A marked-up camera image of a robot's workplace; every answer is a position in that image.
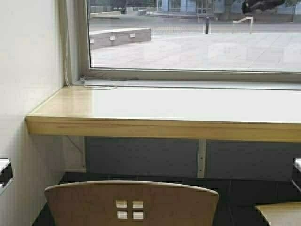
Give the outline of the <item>robot base left corner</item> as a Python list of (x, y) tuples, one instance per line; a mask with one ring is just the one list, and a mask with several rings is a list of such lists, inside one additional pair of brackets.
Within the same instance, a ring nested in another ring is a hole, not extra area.
[(8, 158), (0, 159), (0, 194), (2, 194), (5, 189), (12, 183), (13, 169), (11, 160)]

